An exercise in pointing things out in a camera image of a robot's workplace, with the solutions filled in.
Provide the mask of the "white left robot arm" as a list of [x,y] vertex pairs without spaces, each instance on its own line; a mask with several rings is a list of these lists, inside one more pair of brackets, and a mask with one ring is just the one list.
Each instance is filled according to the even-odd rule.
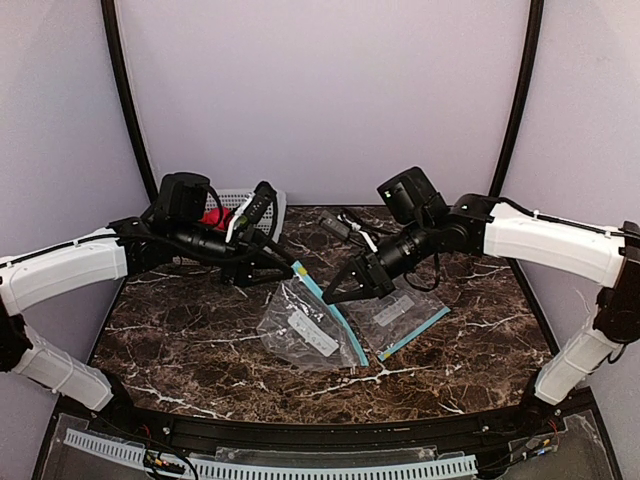
[[287,280],[293,257],[277,239],[286,200],[260,182],[237,206],[225,207],[210,180],[178,172],[163,177],[140,216],[83,237],[1,260],[1,370],[22,375],[96,414],[132,401],[115,375],[51,344],[24,320],[32,306],[81,288],[147,273],[177,258],[219,269],[238,288]]

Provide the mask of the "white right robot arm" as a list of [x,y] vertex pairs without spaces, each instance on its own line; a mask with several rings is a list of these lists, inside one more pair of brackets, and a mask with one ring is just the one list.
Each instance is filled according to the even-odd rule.
[[527,210],[505,197],[466,194],[449,206],[411,167],[377,189],[402,230],[353,257],[322,298],[382,299],[427,258],[464,253],[532,262],[593,281],[597,309],[533,381],[538,402],[560,404],[616,350],[639,339],[639,227],[594,226]]

